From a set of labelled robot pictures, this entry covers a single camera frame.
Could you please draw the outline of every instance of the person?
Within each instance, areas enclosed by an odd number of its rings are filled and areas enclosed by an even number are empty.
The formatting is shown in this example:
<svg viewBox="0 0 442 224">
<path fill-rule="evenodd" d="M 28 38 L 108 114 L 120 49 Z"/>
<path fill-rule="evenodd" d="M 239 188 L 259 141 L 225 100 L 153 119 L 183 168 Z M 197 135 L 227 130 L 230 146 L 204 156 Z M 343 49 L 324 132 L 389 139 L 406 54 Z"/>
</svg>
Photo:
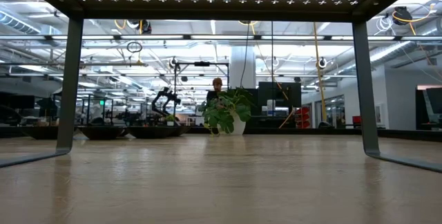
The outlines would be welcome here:
<svg viewBox="0 0 442 224">
<path fill-rule="evenodd" d="M 213 91 L 209 91 L 207 93 L 206 102 L 210 102 L 213 99 L 218 99 L 218 93 L 221 91 L 222 88 L 222 80 L 221 78 L 215 78 L 212 81 L 213 85 Z"/>
</svg>

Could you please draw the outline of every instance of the yellow cable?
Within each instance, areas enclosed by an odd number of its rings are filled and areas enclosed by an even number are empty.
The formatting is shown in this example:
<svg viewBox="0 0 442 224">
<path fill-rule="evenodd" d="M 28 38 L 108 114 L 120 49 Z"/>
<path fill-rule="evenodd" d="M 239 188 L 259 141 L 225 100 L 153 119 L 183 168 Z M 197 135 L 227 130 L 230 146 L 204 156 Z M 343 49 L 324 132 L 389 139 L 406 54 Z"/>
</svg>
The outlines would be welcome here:
<svg viewBox="0 0 442 224">
<path fill-rule="evenodd" d="M 254 21 L 254 22 L 250 21 L 250 26 L 254 26 L 257 23 L 258 23 L 258 21 Z"/>
<path fill-rule="evenodd" d="M 324 99 L 324 89 L 323 89 L 323 79 L 320 76 L 319 69 L 319 50 L 318 50 L 318 33 L 316 31 L 316 22 L 313 22 L 313 29 L 315 34 L 315 48 L 316 48 L 316 70 L 318 71 L 318 80 L 319 80 L 319 90 L 320 90 L 320 100 L 323 103 L 323 121 L 325 121 L 325 99 Z"/>
<path fill-rule="evenodd" d="M 416 31 L 414 30 L 413 23 L 410 23 L 410 28 L 412 29 L 413 34 L 416 35 Z"/>
<path fill-rule="evenodd" d="M 253 35 L 255 35 L 255 28 L 253 27 L 253 25 L 251 26 L 251 30 L 253 31 Z M 259 44 L 258 44 L 258 41 L 256 41 L 256 46 L 258 47 L 258 50 L 260 51 L 261 57 L 263 57 L 263 56 L 262 56 L 262 52 L 261 52 L 261 48 L 260 48 L 260 46 L 259 46 Z M 265 67 L 267 68 L 267 71 L 269 71 L 269 73 L 271 73 L 271 72 L 270 72 L 270 69 L 269 69 L 269 67 L 267 66 L 267 64 L 265 63 L 265 61 L 264 61 L 264 65 L 265 65 Z M 272 81 L 272 82 L 276 82 L 276 85 L 278 85 L 278 88 L 282 91 L 282 94 L 284 95 L 285 99 L 286 99 L 287 101 L 289 101 L 289 98 L 287 97 L 287 95 L 286 95 L 285 92 L 283 91 L 283 89 L 282 89 L 282 87 L 281 87 L 281 84 L 280 84 L 279 82 L 276 81 L 276 79 L 275 79 L 274 76 L 271 77 L 271 81 Z M 285 121 L 279 126 L 279 129 L 281 129 L 281 128 L 285 125 L 285 123 L 287 123 L 287 121 L 289 120 L 289 118 L 293 115 L 293 113 L 294 113 L 294 111 L 295 111 L 295 108 L 294 108 L 293 106 L 291 106 L 291 107 L 292 107 L 291 113 L 289 114 L 289 116 L 287 116 L 287 118 L 285 119 Z"/>
<path fill-rule="evenodd" d="M 119 28 L 120 30 L 122 30 L 122 29 L 124 29 L 124 28 L 126 27 L 126 20 L 124 20 L 123 27 L 121 27 L 121 26 L 118 24 L 117 20 L 114 20 L 114 22 L 115 22 L 115 25 L 117 26 L 117 28 Z"/>
<path fill-rule="evenodd" d="M 422 20 L 424 20 L 424 19 L 427 19 L 427 18 L 431 15 L 431 13 L 432 13 L 431 11 L 432 11 L 432 10 L 433 10 L 433 6 L 430 6 L 430 11 L 428 12 L 428 14 L 427 14 L 426 16 L 424 16 L 423 18 L 421 18 L 421 19 L 416 19 L 416 20 L 400 19 L 400 18 L 398 18 L 398 17 L 395 16 L 396 11 L 393 12 L 392 16 L 393 16 L 393 18 L 398 19 L 399 21 L 403 21 L 403 22 L 405 22 L 405 23 L 416 23 L 416 22 L 418 22 L 418 21 L 422 21 Z"/>
</svg>

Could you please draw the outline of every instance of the white pot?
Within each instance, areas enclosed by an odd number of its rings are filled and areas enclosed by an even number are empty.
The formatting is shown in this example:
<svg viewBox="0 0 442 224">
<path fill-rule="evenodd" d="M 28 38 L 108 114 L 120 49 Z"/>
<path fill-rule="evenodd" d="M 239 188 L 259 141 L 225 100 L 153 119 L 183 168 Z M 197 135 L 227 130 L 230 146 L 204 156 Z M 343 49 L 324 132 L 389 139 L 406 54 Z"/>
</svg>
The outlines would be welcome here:
<svg viewBox="0 0 442 224">
<path fill-rule="evenodd" d="M 230 112 L 230 114 L 233 117 L 233 132 L 226 134 L 221 130 L 220 125 L 218 125 L 218 131 L 220 134 L 224 135 L 242 135 L 244 133 L 244 130 L 246 129 L 246 122 L 241 121 L 240 116 L 236 112 Z"/>
</svg>

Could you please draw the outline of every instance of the wooden floor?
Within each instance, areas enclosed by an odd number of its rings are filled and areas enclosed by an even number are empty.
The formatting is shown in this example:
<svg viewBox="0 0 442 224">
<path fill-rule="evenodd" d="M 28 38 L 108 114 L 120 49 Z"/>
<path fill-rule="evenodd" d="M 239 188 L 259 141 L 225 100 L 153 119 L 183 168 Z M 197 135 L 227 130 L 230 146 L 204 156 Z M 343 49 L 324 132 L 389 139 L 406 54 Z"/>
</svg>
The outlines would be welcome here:
<svg viewBox="0 0 442 224">
<path fill-rule="evenodd" d="M 381 144 L 442 162 L 441 143 Z M 54 145 L 0 140 L 0 158 Z M 2 224 L 441 220 L 442 175 L 368 158 L 359 136 L 76 140 L 70 155 L 0 169 Z"/>
</svg>

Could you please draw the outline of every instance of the ceiling light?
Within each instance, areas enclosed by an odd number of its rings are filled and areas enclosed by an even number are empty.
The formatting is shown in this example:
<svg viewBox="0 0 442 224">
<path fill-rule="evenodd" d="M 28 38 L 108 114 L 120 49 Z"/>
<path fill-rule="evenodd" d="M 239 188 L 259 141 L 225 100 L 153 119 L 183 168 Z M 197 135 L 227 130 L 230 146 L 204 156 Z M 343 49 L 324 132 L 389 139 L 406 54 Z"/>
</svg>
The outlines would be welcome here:
<svg viewBox="0 0 442 224">
<path fill-rule="evenodd" d="M 203 40 L 213 40 L 213 39 L 224 39 L 224 40 L 242 40 L 242 39 L 252 39 L 253 36 L 246 35 L 191 35 L 191 39 L 203 39 Z"/>
<path fill-rule="evenodd" d="M 114 75 L 114 74 L 81 74 L 83 76 L 89 76 L 89 77 L 101 77 L 101 76 L 119 76 L 119 75 Z"/>
<path fill-rule="evenodd" d="M 144 39 L 183 39 L 182 35 L 122 35 L 122 39 L 125 40 L 144 40 Z"/>
<path fill-rule="evenodd" d="M 323 40 L 323 36 L 317 36 L 318 40 Z M 261 36 L 263 40 L 272 40 L 272 36 Z M 289 35 L 274 35 L 273 40 L 315 40 L 315 36 L 289 36 Z"/>
<path fill-rule="evenodd" d="M 353 40 L 352 36 L 336 36 L 336 37 L 331 37 L 331 40 L 334 41 L 351 41 Z"/>
<path fill-rule="evenodd" d="M 116 32 L 116 33 L 118 33 L 118 35 L 121 35 L 122 33 L 119 31 L 119 30 L 117 30 L 117 29 L 112 29 L 112 32 Z"/>
<path fill-rule="evenodd" d="M 97 36 L 92 36 L 92 35 L 86 35 L 83 36 L 83 40 L 112 40 L 113 36 L 109 36 L 109 35 L 97 35 Z"/>
<path fill-rule="evenodd" d="M 396 37 L 368 37 L 369 41 L 383 41 L 383 40 L 393 40 Z"/>
<path fill-rule="evenodd" d="M 43 74 L 37 74 L 37 73 L 26 73 L 26 74 L 21 74 L 21 73 L 11 73 L 8 74 L 9 76 L 20 76 L 20 77 L 24 77 L 24 76 L 29 76 L 29 77 L 40 77 L 40 76 L 44 76 Z"/>
<path fill-rule="evenodd" d="M 0 36 L 0 40 L 45 40 L 42 35 L 24 35 L 24 36 Z"/>
<path fill-rule="evenodd" d="M 442 37 L 402 37 L 404 41 L 440 41 Z"/>
<path fill-rule="evenodd" d="M 54 40 L 67 40 L 68 36 L 65 36 L 65 35 L 53 35 L 52 38 Z"/>
<path fill-rule="evenodd" d="M 34 65 L 20 65 L 20 68 L 26 68 L 32 71 L 37 71 L 37 72 L 48 72 L 48 70 L 46 68 L 43 68 L 41 66 L 34 66 Z"/>
<path fill-rule="evenodd" d="M 98 85 L 90 82 L 78 82 L 78 85 L 86 86 L 86 87 L 98 87 Z"/>
</svg>

